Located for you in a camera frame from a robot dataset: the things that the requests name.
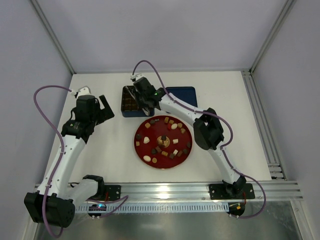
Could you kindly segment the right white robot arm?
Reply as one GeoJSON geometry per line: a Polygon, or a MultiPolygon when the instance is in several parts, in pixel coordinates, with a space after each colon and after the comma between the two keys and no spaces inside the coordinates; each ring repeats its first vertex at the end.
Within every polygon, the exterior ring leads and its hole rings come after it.
{"type": "Polygon", "coordinates": [[[241,195],[247,180],[232,164],[226,153],[226,146],[230,141],[224,143],[224,130],[221,124],[223,119],[212,108],[204,110],[190,105],[169,93],[164,87],[155,89],[142,74],[132,75],[131,81],[133,90],[129,91],[130,95],[147,115],[151,109],[158,109],[192,126],[194,141],[212,156],[221,173],[226,194],[231,198],[241,195]]]}

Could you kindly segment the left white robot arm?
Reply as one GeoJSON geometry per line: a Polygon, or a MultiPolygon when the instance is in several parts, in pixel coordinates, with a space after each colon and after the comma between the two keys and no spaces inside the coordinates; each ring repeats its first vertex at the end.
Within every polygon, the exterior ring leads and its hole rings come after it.
{"type": "Polygon", "coordinates": [[[101,176],[87,174],[71,190],[68,182],[95,127],[115,115],[104,95],[89,94],[79,96],[70,113],[70,119],[62,126],[60,146],[49,172],[37,190],[24,198],[35,223],[67,228],[77,207],[86,200],[102,200],[106,194],[101,176]]]}

